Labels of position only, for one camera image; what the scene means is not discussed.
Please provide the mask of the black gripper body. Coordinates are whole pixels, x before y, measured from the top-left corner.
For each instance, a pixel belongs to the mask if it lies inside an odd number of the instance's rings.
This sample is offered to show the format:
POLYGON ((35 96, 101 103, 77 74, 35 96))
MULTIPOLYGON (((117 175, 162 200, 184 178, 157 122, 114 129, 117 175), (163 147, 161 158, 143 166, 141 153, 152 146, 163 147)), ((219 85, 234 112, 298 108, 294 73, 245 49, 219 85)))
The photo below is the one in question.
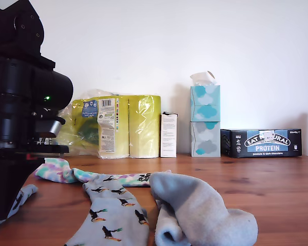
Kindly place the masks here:
POLYGON ((64 155, 65 145, 46 143, 56 138, 65 120, 58 110, 32 105, 21 97, 0 94, 0 156, 32 154, 64 155))

